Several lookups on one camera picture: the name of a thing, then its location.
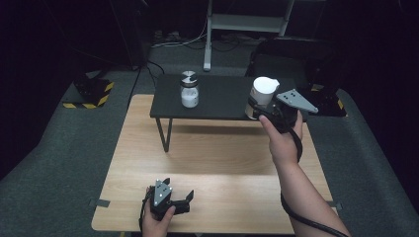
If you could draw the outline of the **person's left hand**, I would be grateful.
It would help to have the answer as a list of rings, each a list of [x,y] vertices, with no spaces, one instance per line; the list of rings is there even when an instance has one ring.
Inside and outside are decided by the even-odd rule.
[[[171,206],[161,220],[156,220],[150,211],[150,201],[144,205],[142,217],[142,237],[166,237],[176,207]]]

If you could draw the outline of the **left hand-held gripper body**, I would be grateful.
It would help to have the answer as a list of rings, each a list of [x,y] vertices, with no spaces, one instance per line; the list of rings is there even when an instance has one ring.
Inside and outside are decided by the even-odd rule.
[[[173,189],[170,185],[165,185],[163,181],[157,180],[154,186],[149,187],[145,196],[145,200],[150,200],[150,211],[154,217],[161,220],[171,206],[176,207],[175,215],[189,212],[190,202],[187,202],[186,198],[171,200]]]

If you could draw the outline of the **black shelf with metal legs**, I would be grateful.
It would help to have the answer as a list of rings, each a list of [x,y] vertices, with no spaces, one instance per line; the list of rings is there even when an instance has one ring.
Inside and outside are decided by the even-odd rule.
[[[172,129],[162,127],[163,119],[251,120],[246,116],[245,109],[254,81],[252,77],[200,76],[199,103],[191,109],[181,103],[182,78],[182,75],[165,74],[157,79],[149,113],[156,120],[165,151],[169,150]],[[294,89],[292,82],[280,84],[273,98],[291,89]]]

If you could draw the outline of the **person's right hand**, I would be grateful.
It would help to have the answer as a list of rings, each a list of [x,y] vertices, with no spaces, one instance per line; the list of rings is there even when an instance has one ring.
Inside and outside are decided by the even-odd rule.
[[[269,147],[275,166],[297,166],[299,154],[296,144],[302,139],[302,114],[297,113],[293,131],[288,133],[279,133],[265,116],[259,116],[259,122],[269,136]]]

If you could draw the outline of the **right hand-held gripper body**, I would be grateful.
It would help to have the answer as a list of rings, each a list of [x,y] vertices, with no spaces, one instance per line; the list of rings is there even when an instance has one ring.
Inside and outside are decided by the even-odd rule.
[[[273,98],[265,116],[279,133],[286,133],[294,127],[298,111],[317,114],[319,109],[296,89],[291,89]]]

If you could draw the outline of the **white plastic cup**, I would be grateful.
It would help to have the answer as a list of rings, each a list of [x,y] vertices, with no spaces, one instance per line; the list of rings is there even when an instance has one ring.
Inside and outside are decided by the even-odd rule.
[[[253,81],[252,88],[249,93],[245,114],[250,119],[256,119],[255,109],[261,107],[266,109],[271,103],[274,93],[280,86],[277,79],[261,76]]]

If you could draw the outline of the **black chair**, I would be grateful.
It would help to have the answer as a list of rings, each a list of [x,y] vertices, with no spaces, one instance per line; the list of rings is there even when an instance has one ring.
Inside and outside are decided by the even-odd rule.
[[[335,54],[323,40],[266,39],[251,52],[245,75],[292,78],[299,89],[308,89]]]

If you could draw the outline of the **black yellow striped base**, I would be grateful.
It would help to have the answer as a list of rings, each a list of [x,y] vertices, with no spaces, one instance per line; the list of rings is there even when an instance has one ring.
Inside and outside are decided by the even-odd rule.
[[[326,86],[313,85],[303,91],[303,95],[318,108],[313,116],[342,118],[347,115],[344,105],[336,95],[337,90]]]
[[[74,81],[62,98],[67,109],[97,109],[108,101],[114,83],[107,79],[88,78]]]

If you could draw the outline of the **white metal stand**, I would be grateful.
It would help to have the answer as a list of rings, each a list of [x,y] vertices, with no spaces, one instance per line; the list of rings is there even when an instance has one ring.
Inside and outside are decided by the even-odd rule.
[[[213,30],[277,33],[279,37],[283,37],[290,21],[294,2],[295,0],[287,0],[287,8],[282,17],[262,17],[214,13],[212,0],[209,0],[203,70],[205,72],[211,70],[211,33]]]

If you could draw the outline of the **glass jar with silver lid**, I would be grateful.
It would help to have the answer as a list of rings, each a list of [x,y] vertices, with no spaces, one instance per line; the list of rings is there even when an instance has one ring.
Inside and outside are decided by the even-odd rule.
[[[195,71],[184,71],[180,81],[181,103],[191,109],[199,103],[199,80]]]

